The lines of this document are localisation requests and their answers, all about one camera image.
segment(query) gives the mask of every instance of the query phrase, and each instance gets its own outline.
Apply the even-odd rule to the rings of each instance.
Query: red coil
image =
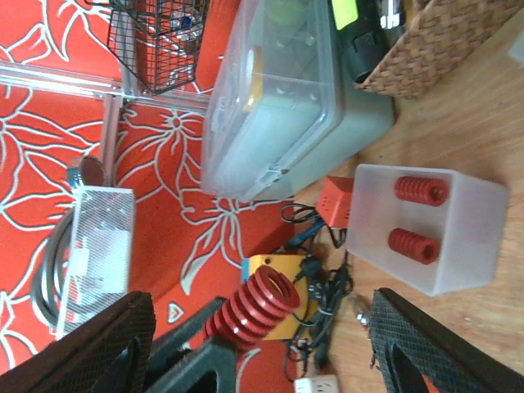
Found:
[[[403,176],[395,183],[395,195],[403,201],[440,206],[448,199],[449,187],[440,178]]]
[[[434,262],[440,253],[440,242],[430,237],[396,228],[390,232],[387,244],[393,250],[421,264]]]
[[[260,266],[204,325],[204,339],[219,335],[241,351],[267,336],[300,304],[289,279]]]

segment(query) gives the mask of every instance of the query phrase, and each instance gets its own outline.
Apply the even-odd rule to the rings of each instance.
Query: wicker basket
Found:
[[[413,0],[409,30],[357,88],[419,97],[486,41],[524,0]]]

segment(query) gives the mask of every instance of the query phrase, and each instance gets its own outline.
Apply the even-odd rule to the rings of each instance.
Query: wooden surface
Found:
[[[352,176],[359,162],[450,168],[511,190],[495,281],[488,287],[428,297],[359,259],[355,290],[368,299],[389,287],[488,355],[524,374],[524,67],[507,56],[524,10],[417,102],[403,103],[397,124],[333,174]],[[313,205],[321,182],[298,196]],[[321,241],[328,244],[326,233]],[[331,250],[330,267],[343,250]],[[342,307],[330,359],[343,392],[383,392],[369,369],[366,332]]]

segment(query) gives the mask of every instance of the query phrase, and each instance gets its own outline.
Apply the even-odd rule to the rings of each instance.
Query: orange block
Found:
[[[353,179],[327,176],[316,209],[331,228],[347,228],[350,218]]]

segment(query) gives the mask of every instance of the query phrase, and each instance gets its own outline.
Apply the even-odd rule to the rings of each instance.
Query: green sticky note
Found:
[[[356,0],[331,0],[331,4],[337,30],[342,30],[349,23],[355,22],[359,19],[359,10],[357,9]]]

